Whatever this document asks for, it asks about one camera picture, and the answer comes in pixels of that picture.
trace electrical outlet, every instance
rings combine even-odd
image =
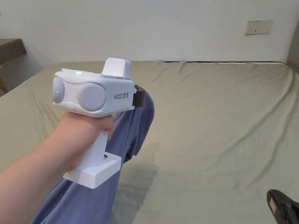
[[[273,26],[273,20],[261,20],[247,22],[245,35],[270,33]]]

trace handheld controller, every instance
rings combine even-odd
[[[53,104],[91,117],[104,117],[143,106],[144,90],[130,79],[131,63],[108,58],[101,74],[62,69],[53,80]],[[105,152],[108,133],[102,131],[80,165],[64,178],[94,189],[118,172],[121,157]]]

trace wooden table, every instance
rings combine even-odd
[[[21,39],[0,39],[0,68],[5,62],[24,54],[26,54],[26,49]],[[1,77],[0,89],[3,90],[4,94],[8,92]]]

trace white wall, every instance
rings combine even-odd
[[[285,62],[299,1],[1,0],[0,11],[0,38],[26,46],[27,78],[55,62],[107,57]],[[270,35],[244,36],[247,21],[269,19]]]

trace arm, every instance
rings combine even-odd
[[[35,150],[0,174],[0,223],[29,223],[62,175],[75,168],[113,117],[66,113]]]

